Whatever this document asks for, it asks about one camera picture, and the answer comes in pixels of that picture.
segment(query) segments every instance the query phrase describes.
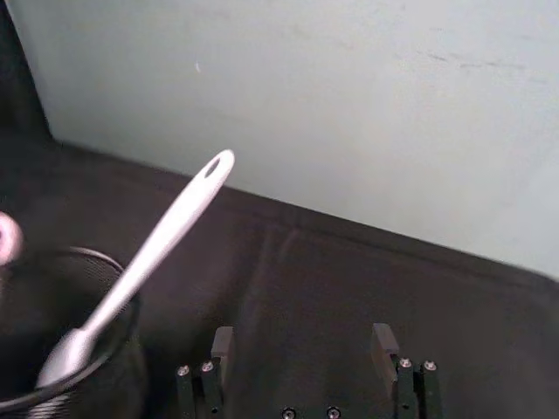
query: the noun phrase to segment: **black mesh cup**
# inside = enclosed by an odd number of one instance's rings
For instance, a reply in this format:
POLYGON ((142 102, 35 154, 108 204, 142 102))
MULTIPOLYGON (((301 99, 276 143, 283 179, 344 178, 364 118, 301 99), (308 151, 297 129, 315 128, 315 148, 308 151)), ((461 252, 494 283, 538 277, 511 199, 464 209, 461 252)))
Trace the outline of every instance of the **black mesh cup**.
POLYGON ((77 374, 35 389, 48 354, 83 325, 122 273, 110 257, 83 248, 42 251, 0 272, 0 418, 141 417, 148 377, 134 298, 100 336, 77 374))

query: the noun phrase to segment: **black fabric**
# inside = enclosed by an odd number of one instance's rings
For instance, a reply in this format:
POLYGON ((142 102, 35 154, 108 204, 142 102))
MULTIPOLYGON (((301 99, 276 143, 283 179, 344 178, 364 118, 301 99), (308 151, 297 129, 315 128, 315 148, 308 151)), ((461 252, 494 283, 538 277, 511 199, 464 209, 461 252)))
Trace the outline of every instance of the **black fabric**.
POLYGON ((0 0, 0 127, 51 135, 5 0, 0 0))
MULTIPOLYGON (((126 263, 187 182, 0 138, 0 210, 28 248, 84 245, 126 263)), ((383 413, 373 322, 392 326, 403 354, 438 363, 447 417, 559 417, 558 286, 528 271, 225 189, 141 294, 146 417, 177 417, 176 367, 206 357, 228 324, 233 418, 286 405, 383 413)))

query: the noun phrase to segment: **metal screw head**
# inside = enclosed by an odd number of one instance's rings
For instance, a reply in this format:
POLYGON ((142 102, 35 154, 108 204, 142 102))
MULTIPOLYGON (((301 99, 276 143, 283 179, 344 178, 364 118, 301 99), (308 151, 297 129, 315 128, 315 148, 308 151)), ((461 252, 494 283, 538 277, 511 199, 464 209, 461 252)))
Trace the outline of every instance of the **metal screw head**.
POLYGON ((342 417, 342 412, 338 408, 330 408, 326 412, 328 419, 340 419, 342 417))
POLYGON ((435 364, 433 361, 425 361, 423 366, 429 371, 435 371, 437 369, 437 364, 435 364))
POLYGON ((205 373, 211 371, 212 369, 213 369, 213 362, 207 361, 204 364, 202 364, 202 371, 204 371, 205 373))
POLYGON ((296 416, 295 411, 291 408, 283 409, 281 412, 282 419, 295 419, 296 416))
POLYGON ((183 365, 182 367, 179 367, 176 371, 176 374, 183 377, 186 374, 188 374, 190 372, 190 368, 188 365, 183 365))
POLYGON ((400 360, 400 367, 404 367, 404 368, 411 367, 411 361, 408 358, 402 358, 400 360))

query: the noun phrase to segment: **spatula head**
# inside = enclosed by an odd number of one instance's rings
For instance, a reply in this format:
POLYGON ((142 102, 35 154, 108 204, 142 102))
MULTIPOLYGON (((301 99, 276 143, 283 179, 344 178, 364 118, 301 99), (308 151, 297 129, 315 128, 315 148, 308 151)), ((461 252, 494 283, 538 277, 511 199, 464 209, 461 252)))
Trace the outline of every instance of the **spatula head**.
POLYGON ((81 329, 68 332, 53 348, 38 375, 37 388, 76 374, 87 365, 95 342, 81 329))

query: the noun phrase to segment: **spatula handle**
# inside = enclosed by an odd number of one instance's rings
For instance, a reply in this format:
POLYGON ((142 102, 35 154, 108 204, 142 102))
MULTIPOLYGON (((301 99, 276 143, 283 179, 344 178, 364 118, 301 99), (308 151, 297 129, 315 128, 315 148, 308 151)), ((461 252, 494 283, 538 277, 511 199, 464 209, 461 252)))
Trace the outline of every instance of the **spatula handle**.
POLYGON ((107 296, 81 327, 98 335, 135 295, 154 269, 202 215, 235 162, 231 150, 216 155, 171 204, 107 296))

